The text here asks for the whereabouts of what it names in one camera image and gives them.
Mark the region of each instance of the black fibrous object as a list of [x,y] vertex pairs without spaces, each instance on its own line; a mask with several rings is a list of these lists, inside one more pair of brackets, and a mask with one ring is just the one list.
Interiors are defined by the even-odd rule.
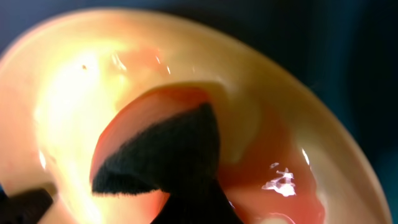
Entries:
[[209,103],[149,126],[109,156],[93,179],[101,194],[160,189],[170,197],[152,222],[242,223],[224,195],[216,171],[220,137]]
[[45,189],[29,190],[0,199],[0,224],[36,224],[53,204]]

